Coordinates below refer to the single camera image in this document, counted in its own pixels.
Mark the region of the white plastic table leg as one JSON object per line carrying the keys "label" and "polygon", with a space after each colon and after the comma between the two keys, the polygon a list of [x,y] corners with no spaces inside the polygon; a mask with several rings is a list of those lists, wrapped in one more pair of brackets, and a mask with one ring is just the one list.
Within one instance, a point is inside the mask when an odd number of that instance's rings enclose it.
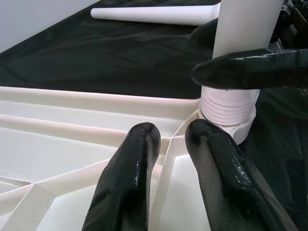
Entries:
{"label": "white plastic table leg", "polygon": [[220,3],[201,6],[93,8],[92,18],[141,23],[200,26],[218,18]]}
{"label": "white plastic table leg", "polygon": [[[221,0],[213,58],[267,48],[284,0]],[[236,126],[255,117],[259,89],[202,87],[203,116],[219,126]]]}

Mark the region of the white plastic table top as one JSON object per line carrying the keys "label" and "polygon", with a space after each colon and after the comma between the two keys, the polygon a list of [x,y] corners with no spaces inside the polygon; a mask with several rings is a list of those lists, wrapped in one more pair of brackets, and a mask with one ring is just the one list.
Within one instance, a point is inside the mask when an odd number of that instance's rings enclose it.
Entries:
{"label": "white plastic table top", "polygon": [[101,172],[143,122],[161,134],[149,231],[211,231],[184,138],[199,103],[0,87],[0,231],[81,231]]}

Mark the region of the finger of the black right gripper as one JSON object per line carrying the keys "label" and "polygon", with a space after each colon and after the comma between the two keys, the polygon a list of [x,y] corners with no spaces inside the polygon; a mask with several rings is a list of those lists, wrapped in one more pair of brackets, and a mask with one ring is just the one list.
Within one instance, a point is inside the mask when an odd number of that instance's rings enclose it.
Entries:
{"label": "finger of the black right gripper", "polygon": [[257,49],[199,63],[192,71],[199,85],[219,90],[308,88],[308,49]]}
{"label": "finger of the black right gripper", "polygon": [[218,19],[198,26],[189,36],[189,46],[197,51],[212,50],[215,44]]}

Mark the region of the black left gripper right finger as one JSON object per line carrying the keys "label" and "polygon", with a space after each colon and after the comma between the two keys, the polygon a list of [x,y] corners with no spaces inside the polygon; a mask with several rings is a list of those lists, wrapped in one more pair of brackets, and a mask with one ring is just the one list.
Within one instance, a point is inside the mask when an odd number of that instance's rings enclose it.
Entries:
{"label": "black left gripper right finger", "polygon": [[228,133],[196,119],[186,128],[185,143],[211,231],[298,231],[261,172]]}

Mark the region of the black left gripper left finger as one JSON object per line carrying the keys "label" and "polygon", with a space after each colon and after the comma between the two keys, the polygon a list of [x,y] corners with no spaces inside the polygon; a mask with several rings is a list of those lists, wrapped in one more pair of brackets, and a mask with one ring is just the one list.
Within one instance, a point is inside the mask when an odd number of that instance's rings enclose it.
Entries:
{"label": "black left gripper left finger", "polygon": [[81,231],[148,231],[151,175],[161,135],[133,126],[102,171]]}

